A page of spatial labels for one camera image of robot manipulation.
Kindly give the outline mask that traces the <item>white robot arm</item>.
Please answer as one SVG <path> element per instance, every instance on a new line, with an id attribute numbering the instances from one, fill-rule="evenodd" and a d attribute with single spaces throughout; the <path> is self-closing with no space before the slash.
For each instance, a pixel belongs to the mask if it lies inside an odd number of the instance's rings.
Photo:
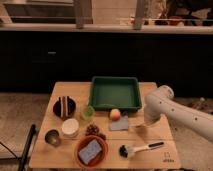
<path id="1" fill-rule="evenodd" d="M 145 98 L 144 122 L 152 125 L 162 114 L 176 120 L 213 143 L 213 116 L 173 101 L 174 92 L 166 85 L 148 93 Z"/>

